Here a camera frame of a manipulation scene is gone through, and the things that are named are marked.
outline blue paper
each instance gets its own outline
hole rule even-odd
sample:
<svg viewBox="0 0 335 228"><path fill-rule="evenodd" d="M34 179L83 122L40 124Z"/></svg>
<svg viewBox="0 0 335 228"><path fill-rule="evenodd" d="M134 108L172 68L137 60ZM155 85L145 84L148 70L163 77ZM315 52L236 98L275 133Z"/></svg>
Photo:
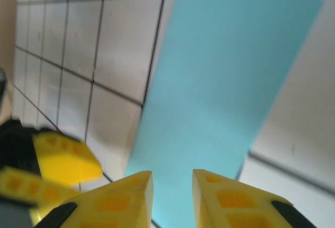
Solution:
<svg viewBox="0 0 335 228"><path fill-rule="evenodd" d="M195 227L192 170L240 169L321 0L176 0L127 174L153 171L153 218Z"/></svg>

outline light blue sheet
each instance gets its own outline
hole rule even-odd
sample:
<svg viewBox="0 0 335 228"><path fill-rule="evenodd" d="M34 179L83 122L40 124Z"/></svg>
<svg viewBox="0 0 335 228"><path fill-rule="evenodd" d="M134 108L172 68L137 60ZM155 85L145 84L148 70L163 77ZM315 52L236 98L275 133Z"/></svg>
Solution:
<svg viewBox="0 0 335 228"><path fill-rule="evenodd" d="M176 0L127 174L153 171L153 218L195 227L192 170L234 178L321 0Z"/></svg>

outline yellow plastic part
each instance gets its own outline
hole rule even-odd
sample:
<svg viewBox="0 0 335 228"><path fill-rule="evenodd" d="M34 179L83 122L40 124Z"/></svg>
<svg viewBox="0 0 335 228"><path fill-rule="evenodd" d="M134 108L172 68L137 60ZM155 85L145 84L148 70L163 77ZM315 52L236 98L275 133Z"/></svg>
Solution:
<svg viewBox="0 0 335 228"><path fill-rule="evenodd" d="M292 228L272 206L275 194L203 170L193 170L197 228Z"/></svg>
<svg viewBox="0 0 335 228"><path fill-rule="evenodd" d="M139 172L67 200L77 208L61 228L149 228L151 172Z"/></svg>
<svg viewBox="0 0 335 228"><path fill-rule="evenodd" d="M58 133L42 133L33 138L43 179L73 186L102 176L99 161L84 142Z"/></svg>
<svg viewBox="0 0 335 228"><path fill-rule="evenodd" d="M23 170L4 167L0 170L0 196L32 204L30 208L33 225L36 225L53 208L80 192L64 188Z"/></svg>

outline beige wall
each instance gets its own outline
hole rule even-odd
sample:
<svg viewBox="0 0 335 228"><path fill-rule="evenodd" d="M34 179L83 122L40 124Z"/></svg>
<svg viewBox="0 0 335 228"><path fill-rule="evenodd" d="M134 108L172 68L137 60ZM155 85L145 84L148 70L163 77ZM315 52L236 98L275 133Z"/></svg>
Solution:
<svg viewBox="0 0 335 228"><path fill-rule="evenodd" d="M5 69L9 79L0 122L8 117L12 108L15 18L16 0L0 0L0 66Z"/></svg>

